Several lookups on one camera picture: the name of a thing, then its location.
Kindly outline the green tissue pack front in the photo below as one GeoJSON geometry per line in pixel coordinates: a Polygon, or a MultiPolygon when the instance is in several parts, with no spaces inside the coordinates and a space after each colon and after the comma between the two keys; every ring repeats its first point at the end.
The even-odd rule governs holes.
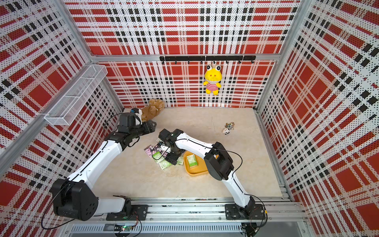
{"type": "Polygon", "coordinates": [[[183,156],[178,157],[177,165],[180,165],[180,166],[184,165],[184,157],[183,156]]]}

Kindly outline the green tissue pack with barcode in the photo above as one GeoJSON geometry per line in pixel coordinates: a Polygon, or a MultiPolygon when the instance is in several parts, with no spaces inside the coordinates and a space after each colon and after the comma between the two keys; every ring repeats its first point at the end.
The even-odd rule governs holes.
{"type": "Polygon", "coordinates": [[[167,169],[167,168],[169,168],[169,167],[172,166],[172,164],[170,162],[166,161],[166,160],[162,160],[158,164],[159,164],[159,166],[160,166],[160,168],[162,170],[165,170],[165,169],[167,169]]]}

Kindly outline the green pocket tissue pack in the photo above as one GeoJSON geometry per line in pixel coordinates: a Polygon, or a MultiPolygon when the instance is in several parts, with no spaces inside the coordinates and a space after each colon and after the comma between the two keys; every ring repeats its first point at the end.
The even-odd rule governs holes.
{"type": "Polygon", "coordinates": [[[165,160],[164,156],[159,151],[153,153],[152,158],[155,160],[156,163],[159,163],[165,160]]]}

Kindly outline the pink cartoon tissue pack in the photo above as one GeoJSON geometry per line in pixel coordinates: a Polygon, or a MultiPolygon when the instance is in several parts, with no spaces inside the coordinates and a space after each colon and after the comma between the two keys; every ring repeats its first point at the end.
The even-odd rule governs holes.
{"type": "Polygon", "coordinates": [[[146,153],[150,158],[152,158],[152,157],[153,157],[153,154],[156,153],[156,151],[154,150],[154,147],[151,146],[151,145],[149,145],[148,147],[146,147],[146,148],[144,149],[144,151],[145,151],[145,153],[146,153]]]}

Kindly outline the yellow plastic storage tray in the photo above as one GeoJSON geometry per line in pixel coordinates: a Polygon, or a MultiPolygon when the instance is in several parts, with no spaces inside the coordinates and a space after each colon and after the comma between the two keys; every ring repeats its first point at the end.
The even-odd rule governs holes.
{"type": "Polygon", "coordinates": [[[199,175],[204,175],[204,174],[208,174],[208,169],[207,169],[207,166],[205,164],[205,161],[203,160],[203,158],[196,156],[196,159],[197,159],[197,162],[198,162],[198,166],[197,167],[194,167],[194,168],[189,168],[188,166],[188,162],[187,162],[187,156],[188,155],[192,155],[193,153],[189,152],[189,151],[186,151],[184,154],[183,154],[183,157],[184,157],[184,166],[185,166],[185,169],[186,169],[186,172],[190,175],[190,176],[199,176],[199,175]]]}

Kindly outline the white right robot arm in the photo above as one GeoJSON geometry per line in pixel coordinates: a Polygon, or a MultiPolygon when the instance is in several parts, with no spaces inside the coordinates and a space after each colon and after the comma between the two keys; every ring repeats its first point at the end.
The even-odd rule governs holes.
{"type": "Polygon", "coordinates": [[[268,219],[263,202],[258,197],[246,193],[235,174],[230,151],[226,150],[221,143],[204,143],[179,129],[173,132],[163,129],[159,133],[159,139],[169,148],[170,152],[167,153],[165,160],[172,165],[177,164],[182,150],[191,152],[204,160],[208,173],[214,179],[221,181],[234,199],[235,203],[225,205],[228,220],[265,222],[268,219]]]}

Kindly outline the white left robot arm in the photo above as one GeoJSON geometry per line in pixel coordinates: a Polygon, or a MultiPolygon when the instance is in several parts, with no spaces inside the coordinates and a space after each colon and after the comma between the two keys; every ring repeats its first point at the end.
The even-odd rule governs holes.
{"type": "Polygon", "coordinates": [[[92,189],[108,165],[126,148],[133,146],[141,136],[155,132],[156,122],[143,121],[142,111],[132,109],[119,115],[119,124],[100,148],[66,179],[58,179],[50,189],[52,207],[56,215],[74,220],[87,221],[100,214],[116,213],[131,215],[130,199],[124,196],[100,198],[92,189]]]}

